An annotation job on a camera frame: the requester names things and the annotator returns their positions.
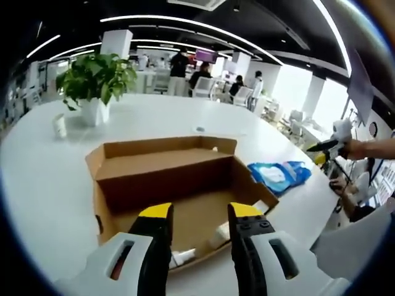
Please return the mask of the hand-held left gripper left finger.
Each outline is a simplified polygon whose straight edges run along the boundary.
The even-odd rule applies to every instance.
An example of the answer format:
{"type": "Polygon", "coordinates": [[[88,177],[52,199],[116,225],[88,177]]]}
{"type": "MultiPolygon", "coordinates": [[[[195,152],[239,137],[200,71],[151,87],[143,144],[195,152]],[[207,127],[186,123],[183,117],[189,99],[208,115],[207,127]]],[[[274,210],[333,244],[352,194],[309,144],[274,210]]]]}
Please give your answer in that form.
{"type": "Polygon", "coordinates": [[[172,257],[173,205],[144,209],[128,232],[91,253],[83,271],[57,281],[60,295],[165,295],[172,257]]]}

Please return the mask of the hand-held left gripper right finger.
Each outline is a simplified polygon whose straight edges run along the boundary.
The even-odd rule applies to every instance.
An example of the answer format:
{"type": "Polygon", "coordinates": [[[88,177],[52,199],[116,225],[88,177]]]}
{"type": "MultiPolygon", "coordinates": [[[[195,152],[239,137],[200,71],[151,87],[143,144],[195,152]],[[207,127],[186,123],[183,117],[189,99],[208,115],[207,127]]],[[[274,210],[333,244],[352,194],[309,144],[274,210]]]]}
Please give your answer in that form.
{"type": "Polygon", "coordinates": [[[228,205],[231,257],[240,295],[343,295],[350,283],[333,279],[307,247],[276,231],[250,205],[228,205]]]}

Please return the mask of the person's right hand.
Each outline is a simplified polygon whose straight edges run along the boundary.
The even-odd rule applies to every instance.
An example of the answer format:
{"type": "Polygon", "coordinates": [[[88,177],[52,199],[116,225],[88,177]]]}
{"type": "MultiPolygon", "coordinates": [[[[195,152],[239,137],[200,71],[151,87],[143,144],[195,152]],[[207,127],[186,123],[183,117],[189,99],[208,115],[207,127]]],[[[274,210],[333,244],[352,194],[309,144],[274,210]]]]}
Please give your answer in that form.
{"type": "Polygon", "coordinates": [[[375,143],[372,141],[351,140],[345,146],[345,154],[347,159],[361,160],[366,157],[374,156],[375,143]]]}

